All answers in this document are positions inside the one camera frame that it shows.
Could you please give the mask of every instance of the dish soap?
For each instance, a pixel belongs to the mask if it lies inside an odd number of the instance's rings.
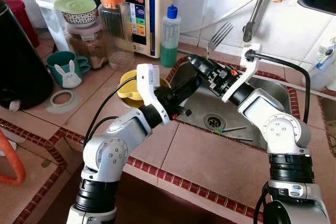
[[[162,18],[160,62],[166,68],[176,64],[181,24],[181,17],[177,15],[177,11],[177,7],[171,5],[167,9],[167,15]]]

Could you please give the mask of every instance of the drain strainer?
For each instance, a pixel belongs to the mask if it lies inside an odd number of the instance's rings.
[[[212,131],[217,129],[223,129],[226,126],[226,122],[219,115],[208,114],[204,117],[204,124]]]

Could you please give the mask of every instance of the cup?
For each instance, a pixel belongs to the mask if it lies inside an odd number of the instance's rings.
[[[88,58],[77,56],[73,52],[61,51],[50,55],[47,59],[55,81],[66,89],[77,87],[82,82],[82,73],[91,69]]]

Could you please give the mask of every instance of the fork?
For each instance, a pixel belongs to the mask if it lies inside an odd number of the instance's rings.
[[[233,27],[234,26],[228,21],[214,34],[214,36],[211,38],[208,45],[206,46],[206,59],[208,59],[209,55],[215,51],[215,49],[229,34]]]

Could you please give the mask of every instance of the white rabbit figure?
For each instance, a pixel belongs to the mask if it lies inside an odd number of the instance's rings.
[[[72,89],[77,87],[82,82],[82,79],[75,73],[75,64],[73,60],[69,61],[70,71],[65,73],[64,70],[57,64],[55,64],[56,71],[62,76],[62,87],[66,89]]]

